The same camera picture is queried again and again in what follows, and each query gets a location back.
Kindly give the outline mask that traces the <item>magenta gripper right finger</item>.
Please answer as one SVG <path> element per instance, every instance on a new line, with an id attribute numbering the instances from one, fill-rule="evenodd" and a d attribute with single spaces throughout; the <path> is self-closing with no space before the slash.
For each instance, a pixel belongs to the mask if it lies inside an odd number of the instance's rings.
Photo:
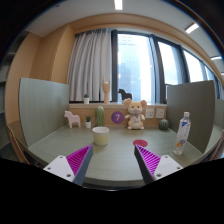
<path id="1" fill-rule="evenodd" d="M 148 149 L 136 145 L 134 155 L 145 184 L 152 183 L 182 169 L 169 155 L 159 156 Z"/>

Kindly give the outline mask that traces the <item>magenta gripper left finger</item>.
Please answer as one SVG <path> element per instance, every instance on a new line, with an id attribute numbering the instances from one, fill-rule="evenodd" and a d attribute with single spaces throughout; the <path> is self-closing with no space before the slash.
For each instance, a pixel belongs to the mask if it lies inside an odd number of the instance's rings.
<path id="1" fill-rule="evenodd" d="M 44 170 L 81 186 L 92 156 L 93 147 L 88 145 L 69 156 L 59 155 Z"/>

